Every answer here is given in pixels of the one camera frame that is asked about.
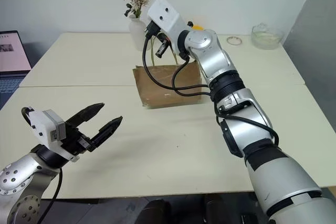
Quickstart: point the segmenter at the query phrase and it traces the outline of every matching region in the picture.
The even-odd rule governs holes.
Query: yellow object
[[[194,25],[193,29],[194,30],[204,30],[204,28],[202,26],[198,26],[198,25]]]

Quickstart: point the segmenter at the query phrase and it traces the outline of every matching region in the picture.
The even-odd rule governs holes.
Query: wire
[[[63,171],[62,171],[62,168],[59,169],[60,172],[59,172],[59,175],[58,175],[58,185],[57,185],[57,188],[56,188],[56,191],[55,191],[55,194],[54,196],[52,197],[49,205],[47,206],[46,210],[43,212],[43,214],[41,215],[40,219],[38,220],[37,224],[41,224],[43,219],[45,218],[45,216],[47,215],[47,213],[49,212],[49,210],[51,209],[52,205],[54,204],[56,198],[57,198],[57,195],[59,193],[59,190],[61,189],[61,185],[62,185],[62,179],[63,179]]]
[[[173,87],[169,87],[166,85],[163,85],[162,83],[159,83],[150,73],[147,64],[146,64],[146,50],[147,50],[147,45],[149,42],[149,38],[146,37],[145,43],[143,45],[143,50],[142,50],[142,63],[143,63],[143,67],[147,73],[147,75],[149,76],[149,78],[156,84],[159,85],[161,88],[165,88],[165,89],[169,89],[169,90],[187,90],[187,89],[194,89],[194,88],[207,88],[208,86],[205,84],[198,84],[198,85],[192,85],[192,86],[187,86],[187,87],[178,87],[173,89]]]
[[[29,120],[29,118],[28,118],[28,116],[27,116],[29,110],[30,110],[30,109],[29,109],[28,107],[23,107],[23,108],[21,109],[21,114],[22,114],[23,118],[26,120],[26,122],[30,125],[30,120]]]
[[[218,124],[218,126],[221,126],[220,124],[220,122],[219,122],[219,117],[218,116],[216,116],[216,122],[217,122],[217,124]]]
[[[173,78],[172,78],[172,86],[173,86],[173,90],[183,96],[183,97],[194,97],[196,95],[208,95],[208,96],[211,96],[209,92],[197,92],[197,93],[189,93],[189,94],[185,94],[185,93],[181,93],[179,92],[179,90],[175,87],[175,79],[176,79],[176,76],[177,74],[185,67],[187,66],[187,64],[189,63],[189,58],[187,58],[187,60],[182,64],[180,65],[180,67],[175,71],[175,73],[173,74]]]
[[[257,126],[259,128],[262,128],[263,130],[268,131],[274,137],[274,144],[277,145],[277,146],[279,145],[279,135],[272,128],[270,128],[270,127],[268,127],[264,124],[258,123],[256,121],[253,121],[253,120],[250,120],[250,119],[247,119],[247,118],[242,118],[240,116],[221,115],[221,114],[218,113],[217,104],[216,103],[214,103],[214,104],[215,104],[215,113],[216,113],[217,118],[224,118],[224,119],[228,119],[228,120],[237,120],[237,121],[241,121],[241,122],[248,123],[248,124]]]

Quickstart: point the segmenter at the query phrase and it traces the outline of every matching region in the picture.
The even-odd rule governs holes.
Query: table
[[[258,85],[253,93],[280,136],[280,147],[320,186],[336,185],[336,135],[301,84]],[[53,109],[64,120],[97,102],[105,107],[80,126],[93,136],[123,115],[100,148],[64,167],[59,198],[104,198],[252,190],[244,161],[229,153],[208,98],[202,104],[149,110],[130,87],[19,88],[0,111],[0,166],[37,144],[20,114],[23,106]],[[44,193],[51,198],[56,179]]]
[[[246,86],[304,84],[282,46],[261,50],[252,45],[250,36],[239,36],[243,43],[233,46],[226,42],[227,37],[220,35],[220,43]],[[142,58],[132,43],[129,34],[62,34],[20,86],[134,86],[132,69],[142,66]],[[151,64],[150,51],[147,54]],[[158,65],[174,64],[169,51],[155,61]]]

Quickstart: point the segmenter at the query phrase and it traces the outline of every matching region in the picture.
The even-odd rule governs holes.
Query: brown paper bag
[[[152,76],[160,83],[171,87],[172,77],[174,72],[179,68],[179,65],[164,65],[148,67]],[[141,66],[136,66],[133,69],[133,74],[136,87],[138,88],[139,96],[141,98],[143,106],[149,107],[168,107],[178,106],[186,104],[195,104],[201,96],[183,97],[175,93],[174,90],[168,90],[156,85],[147,75],[145,69]],[[200,75],[200,69],[197,62],[187,64],[176,76],[175,86],[185,87],[196,84],[201,84],[202,79]],[[201,92],[201,88],[194,88],[188,90],[181,90],[183,93]]]

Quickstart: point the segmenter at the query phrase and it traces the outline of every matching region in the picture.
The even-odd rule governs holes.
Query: white vase
[[[131,19],[131,22],[129,24],[129,29],[130,29],[130,33],[131,33],[131,37],[133,39],[135,48],[138,51],[142,51],[143,50],[143,45],[145,43],[145,29],[146,29],[146,25],[144,22],[142,22],[139,18],[136,18],[135,15],[130,15],[129,16]]]

